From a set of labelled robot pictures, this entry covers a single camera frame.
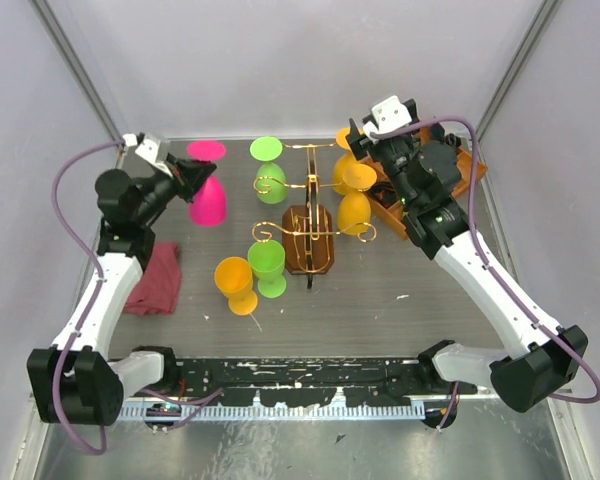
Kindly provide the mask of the black mounting base plate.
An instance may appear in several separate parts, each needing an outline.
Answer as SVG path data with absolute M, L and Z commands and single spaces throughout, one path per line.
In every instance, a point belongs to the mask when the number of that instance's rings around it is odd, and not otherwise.
M 349 408 L 409 406 L 415 396 L 447 396 L 453 384 L 411 358 L 269 357 L 181 358 L 163 395 L 197 399 L 219 390 L 212 403 L 246 407 L 327 406 L 336 395 Z

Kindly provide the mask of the green wine glass front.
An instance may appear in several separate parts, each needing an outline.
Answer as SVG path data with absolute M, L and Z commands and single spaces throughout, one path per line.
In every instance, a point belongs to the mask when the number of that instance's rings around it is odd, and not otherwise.
M 275 240 L 255 242 L 247 253 L 247 260 L 257 277 L 261 295 L 274 299 L 284 294 L 287 283 L 284 277 L 286 254 L 284 247 Z

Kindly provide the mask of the green wine glass back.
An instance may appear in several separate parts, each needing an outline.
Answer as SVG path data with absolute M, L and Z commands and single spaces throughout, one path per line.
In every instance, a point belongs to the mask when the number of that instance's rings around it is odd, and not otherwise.
M 286 174 L 275 163 L 282 154 L 282 142 L 273 136 L 261 136 L 250 145 L 251 156 L 260 163 L 254 180 L 258 199 L 269 205 L 281 203 L 287 196 Z

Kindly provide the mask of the red folded cloth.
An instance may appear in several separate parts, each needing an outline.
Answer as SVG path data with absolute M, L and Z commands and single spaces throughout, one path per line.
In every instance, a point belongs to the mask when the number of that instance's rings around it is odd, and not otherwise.
M 139 316 L 174 313 L 182 282 L 179 254 L 178 243 L 155 244 L 146 270 L 125 303 L 124 313 Z

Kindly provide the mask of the green wine glass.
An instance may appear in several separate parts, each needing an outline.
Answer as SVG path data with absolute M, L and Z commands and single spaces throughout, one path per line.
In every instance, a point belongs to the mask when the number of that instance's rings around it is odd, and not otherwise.
M 287 283 L 284 277 L 286 254 L 284 247 L 275 240 L 255 242 L 247 253 L 247 260 L 257 277 L 261 295 L 274 299 L 284 294 Z
M 287 196 L 286 174 L 275 163 L 282 154 L 282 142 L 273 136 L 261 136 L 250 145 L 251 156 L 260 163 L 254 180 L 258 199 L 269 205 L 281 203 Z

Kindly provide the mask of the pink wine glass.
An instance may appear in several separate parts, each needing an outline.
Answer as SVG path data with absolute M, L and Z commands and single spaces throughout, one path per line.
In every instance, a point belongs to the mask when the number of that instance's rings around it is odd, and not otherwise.
M 216 140 L 197 140 L 187 147 L 188 154 L 196 160 L 215 162 L 226 154 L 226 147 Z M 215 227 L 227 217 L 227 198 L 222 183 L 210 176 L 189 205 L 191 220 L 203 227 Z

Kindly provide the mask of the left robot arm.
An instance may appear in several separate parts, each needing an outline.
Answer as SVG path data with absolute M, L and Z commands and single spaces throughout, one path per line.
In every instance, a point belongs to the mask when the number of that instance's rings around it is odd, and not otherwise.
M 192 202 L 215 169 L 213 163 L 168 156 L 149 177 L 110 169 L 97 178 L 102 218 L 98 247 L 90 255 L 93 277 L 52 345 L 33 350 L 26 363 L 43 422 L 109 426 L 123 402 L 141 390 L 158 396 L 177 390 L 180 372 L 172 348 L 138 347 L 111 362 L 109 346 L 154 251 L 152 223 L 173 199 Z

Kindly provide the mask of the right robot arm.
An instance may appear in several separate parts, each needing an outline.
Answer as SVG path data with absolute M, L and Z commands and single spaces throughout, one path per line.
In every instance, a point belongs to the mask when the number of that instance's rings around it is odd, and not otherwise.
M 454 381 L 488 387 L 512 410 L 526 412 L 558 398 L 584 368 L 588 337 L 540 308 L 488 250 L 472 209 L 453 196 L 462 180 L 455 147 L 436 138 L 421 142 L 415 133 L 424 126 L 379 133 L 372 121 L 362 129 L 351 122 L 345 139 L 357 159 L 382 166 L 402 203 L 408 238 L 465 290 L 503 347 L 442 341 L 422 353 L 427 363 L 418 370 L 420 385 L 432 394 Z

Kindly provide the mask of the orange wine glass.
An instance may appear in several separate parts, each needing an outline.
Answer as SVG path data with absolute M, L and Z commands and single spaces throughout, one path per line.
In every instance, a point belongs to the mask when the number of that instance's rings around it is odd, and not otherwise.
M 227 257 L 214 272 L 216 287 L 228 300 L 230 311 L 238 316 L 248 316 L 258 305 L 254 291 L 253 272 L 248 261 L 241 257 Z
M 332 183 L 334 190 L 340 195 L 347 195 L 351 191 L 365 191 L 373 183 L 368 172 L 367 165 L 356 160 L 346 137 L 350 134 L 350 128 L 344 127 L 338 131 L 336 144 L 345 150 L 345 154 L 335 163 L 332 172 Z
M 361 163 L 347 167 L 342 174 L 345 195 L 337 213 L 337 227 L 344 234 L 356 236 L 369 229 L 371 205 L 365 192 L 377 181 L 376 171 Z

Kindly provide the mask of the gold wire glass rack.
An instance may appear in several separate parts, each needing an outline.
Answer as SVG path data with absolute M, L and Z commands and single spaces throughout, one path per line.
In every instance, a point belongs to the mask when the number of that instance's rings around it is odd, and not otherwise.
M 320 202 L 320 192 L 323 189 L 333 189 L 334 184 L 324 183 L 318 171 L 317 151 L 333 148 L 335 142 L 327 144 L 285 144 L 284 149 L 301 150 L 306 153 L 307 175 L 302 184 L 289 184 L 287 191 L 299 189 L 305 193 L 305 203 L 291 206 L 283 214 L 280 225 L 272 222 L 258 222 L 252 227 L 252 236 L 257 242 L 273 239 L 273 230 L 282 235 L 285 248 L 287 270 L 291 274 L 302 274 L 306 277 L 307 287 L 312 288 L 314 278 L 324 275 L 335 261 L 334 238 L 336 236 L 351 236 L 344 234 L 337 227 L 337 214 L 333 216 Z M 362 243 L 369 243 L 377 237 L 377 229 L 369 223 L 369 229 L 353 236 Z

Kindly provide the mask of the wooden compartment tray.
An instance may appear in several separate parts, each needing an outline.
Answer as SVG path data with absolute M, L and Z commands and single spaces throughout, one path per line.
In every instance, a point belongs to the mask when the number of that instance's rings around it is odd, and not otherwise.
M 426 127 L 420 130 L 419 137 L 421 145 L 432 140 L 443 141 L 455 149 L 457 167 L 461 173 L 461 180 L 455 186 L 452 195 L 458 199 L 468 192 L 470 173 L 472 167 L 472 155 L 463 146 L 463 139 L 452 133 L 446 133 L 440 125 Z M 371 204 L 372 213 L 382 220 L 391 230 L 393 230 L 401 239 L 407 240 L 407 232 L 402 223 L 403 209 L 402 203 L 389 182 L 388 176 L 383 168 L 374 163 L 371 158 L 366 158 L 361 163 L 372 167 L 377 174 L 376 183 L 365 192 Z

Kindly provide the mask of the orange wine glass front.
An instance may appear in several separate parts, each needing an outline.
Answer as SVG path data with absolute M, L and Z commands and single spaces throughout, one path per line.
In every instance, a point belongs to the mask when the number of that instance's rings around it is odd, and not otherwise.
M 238 316 L 248 316 L 258 305 L 254 291 L 253 272 L 248 261 L 241 257 L 227 257 L 214 272 L 216 287 L 228 300 L 230 311 Z

